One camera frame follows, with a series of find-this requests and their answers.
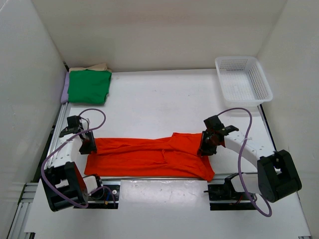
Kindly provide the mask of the orange t shirt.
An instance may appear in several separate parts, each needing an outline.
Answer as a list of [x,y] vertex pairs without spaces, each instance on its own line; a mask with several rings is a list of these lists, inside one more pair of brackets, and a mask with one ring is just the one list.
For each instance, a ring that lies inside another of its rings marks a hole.
[[88,155],[86,175],[115,177],[177,177],[211,181],[215,175],[208,156],[197,153],[199,133],[173,133],[158,139],[97,138]]

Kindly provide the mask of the purple t shirt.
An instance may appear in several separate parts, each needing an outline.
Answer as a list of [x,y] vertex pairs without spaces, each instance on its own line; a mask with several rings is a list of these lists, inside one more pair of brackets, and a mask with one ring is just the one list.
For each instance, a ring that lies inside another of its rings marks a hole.
[[68,97],[69,97],[68,96],[68,89],[69,89],[69,72],[66,72],[64,88],[63,88],[61,99],[60,99],[60,102],[62,104],[68,102]]

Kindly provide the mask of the green t shirt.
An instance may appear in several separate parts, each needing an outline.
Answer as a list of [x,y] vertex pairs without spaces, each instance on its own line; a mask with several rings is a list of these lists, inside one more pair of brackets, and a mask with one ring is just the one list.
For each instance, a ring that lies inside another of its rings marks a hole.
[[104,104],[109,93],[112,73],[81,70],[69,73],[68,102]]

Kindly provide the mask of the beige t shirt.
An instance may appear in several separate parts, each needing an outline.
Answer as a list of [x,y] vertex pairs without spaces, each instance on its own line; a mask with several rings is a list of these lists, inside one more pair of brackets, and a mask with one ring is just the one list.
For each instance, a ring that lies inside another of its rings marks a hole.
[[108,67],[106,63],[101,63],[97,65],[93,65],[90,67],[72,67],[69,69],[69,72],[72,71],[83,71],[83,70],[92,70],[92,71],[108,71]]

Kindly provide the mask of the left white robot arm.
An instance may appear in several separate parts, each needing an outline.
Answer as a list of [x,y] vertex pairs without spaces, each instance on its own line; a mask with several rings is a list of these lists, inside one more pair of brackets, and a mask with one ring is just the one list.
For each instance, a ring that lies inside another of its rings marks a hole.
[[92,131],[83,132],[89,128],[89,121],[80,116],[67,118],[67,127],[59,135],[63,148],[53,155],[52,161],[44,169],[44,175],[52,186],[43,183],[46,198],[51,211],[73,207],[61,196],[64,195],[76,204],[85,206],[93,194],[95,199],[103,196],[100,189],[102,180],[97,174],[82,176],[75,160],[82,155],[97,152],[97,146]]

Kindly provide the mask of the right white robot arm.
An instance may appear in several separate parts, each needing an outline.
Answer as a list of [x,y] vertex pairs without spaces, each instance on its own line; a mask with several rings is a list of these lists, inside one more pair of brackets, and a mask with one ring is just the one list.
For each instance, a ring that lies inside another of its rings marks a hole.
[[248,191],[250,196],[259,194],[274,203],[302,188],[302,182],[290,153],[273,151],[246,138],[233,125],[225,126],[218,116],[204,120],[206,130],[202,132],[198,154],[212,156],[217,147],[223,146],[238,153],[250,162],[256,172],[239,171],[224,179],[223,184],[210,185],[207,189],[212,200],[238,200]]

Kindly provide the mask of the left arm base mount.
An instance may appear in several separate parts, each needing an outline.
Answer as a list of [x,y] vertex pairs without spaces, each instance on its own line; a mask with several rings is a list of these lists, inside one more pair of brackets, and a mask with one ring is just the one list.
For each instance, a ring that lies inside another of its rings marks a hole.
[[120,180],[102,180],[102,185],[108,189],[100,189],[89,197],[86,209],[107,209],[117,210],[119,207],[119,197],[121,192]]

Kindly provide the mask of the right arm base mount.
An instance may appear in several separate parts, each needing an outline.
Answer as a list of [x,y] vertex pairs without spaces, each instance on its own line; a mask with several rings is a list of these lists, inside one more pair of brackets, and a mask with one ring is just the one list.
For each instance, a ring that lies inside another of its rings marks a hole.
[[203,191],[208,194],[210,211],[251,211],[256,210],[244,191],[235,191],[231,179],[238,173],[227,176],[222,184],[208,184]]

